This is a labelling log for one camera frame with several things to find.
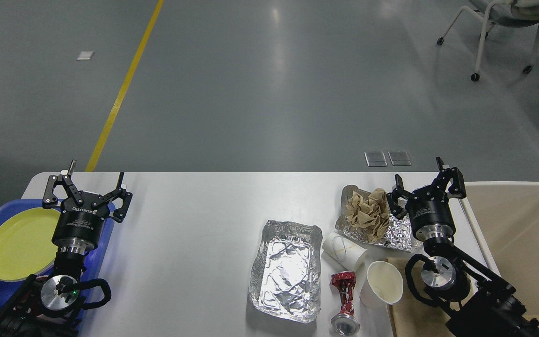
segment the aluminum foil tray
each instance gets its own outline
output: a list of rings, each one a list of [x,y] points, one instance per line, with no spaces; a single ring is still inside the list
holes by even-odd
[[[345,186],[342,190],[342,196],[340,197],[340,217],[336,221],[336,232],[363,243],[370,243],[372,245],[398,249],[408,252],[417,252],[422,249],[422,243],[415,239],[411,234],[411,221],[408,215],[401,220],[398,220],[390,215],[390,226],[386,231],[384,237],[378,241],[370,241],[368,235],[363,228],[355,228],[350,224],[350,221],[346,218],[346,204],[353,197],[353,190],[365,199],[370,194],[366,190],[360,190],[355,185]]]
[[[251,270],[248,298],[266,314],[313,322],[320,309],[321,229],[269,220]]]

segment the gray floor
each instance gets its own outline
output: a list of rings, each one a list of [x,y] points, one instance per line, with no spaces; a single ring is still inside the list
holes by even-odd
[[[0,205],[84,170],[156,1],[0,1]],[[432,171],[539,181],[535,26],[496,27],[481,81],[463,0],[167,0],[97,171]],[[91,61],[74,60],[96,51]],[[369,168],[364,151],[410,152]]]

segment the white paper cup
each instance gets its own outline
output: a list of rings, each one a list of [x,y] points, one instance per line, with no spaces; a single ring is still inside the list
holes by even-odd
[[[397,303],[402,297],[402,275],[392,264],[376,261],[367,269],[361,302],[369,308]]]
[[[348,271],[356,271],[367,255],[367,249],[335,232],[328,234],[323,241],[323,250]]]

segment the metal floor plate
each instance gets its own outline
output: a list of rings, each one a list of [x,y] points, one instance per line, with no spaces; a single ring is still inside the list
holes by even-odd
[[[369,167],[388,166],[386,156],[384,156],[384,152],[382,151],[366,151],[365,160]]]
[[[411,159],[406,151],[388,151],[392,166],[411,166]]]

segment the chair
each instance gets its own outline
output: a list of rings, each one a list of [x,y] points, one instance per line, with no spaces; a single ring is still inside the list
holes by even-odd
[[[455,24],[460,13],[466,11],[481,22],[481,35],[480,45],[477,49],[477,60],[475,61],[475,71],[471,75],[472,81],[479,81],[480,79],[480,63],[481,56],[484,52],[484,43],[488,32],[496,25],[520,28],[531,25],[538,25],[535,41],[533,42],[532,55],[530,63],[524,67],[523,72],[528,74],[532,70],[532,66],[535,62],[535,55],[538,51],[539,45],[539,0],[469,0],[471,4],[479,9],[479,12],[483,13],[483,16],[471,9],[468,6],[462,6],[459,8],[451,25],[448,27],[442,37],[438,39],[437,44],[442,45],[444,37],[448,34],[451,27]]]

